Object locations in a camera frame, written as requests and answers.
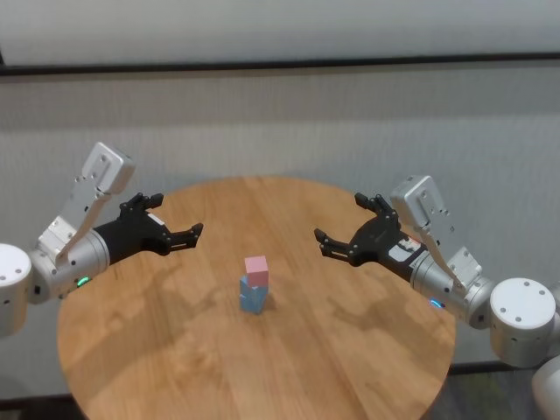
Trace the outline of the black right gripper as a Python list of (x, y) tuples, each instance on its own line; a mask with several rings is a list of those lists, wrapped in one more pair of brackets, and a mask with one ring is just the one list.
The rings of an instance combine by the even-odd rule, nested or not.
[(413, 262), (427, 250), (426, 246), (401, 230), (396, 210), (380, 194), (369, 198), (357, 192), (354, 200), (377, 217), (360, 227), (350, 242), (337, 241), (315, 228), (313, 233), (321, 254), (354, 267), (378, 263), (410, 283)]

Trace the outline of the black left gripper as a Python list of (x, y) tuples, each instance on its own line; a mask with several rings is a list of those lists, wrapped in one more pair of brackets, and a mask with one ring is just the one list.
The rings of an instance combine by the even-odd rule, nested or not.
[(162, 193), (147, 196), (139, 192), (120, 205), (120, 214), (115, 220), (94, 228), (106, 245), (110, 265), (144, 251), (167, 256), (197, 246), (203, 223), (196, 223), (185, 231), (170, 232), (165, 224), (150, 217), (149, 209), (160, 207), (164, 197)]

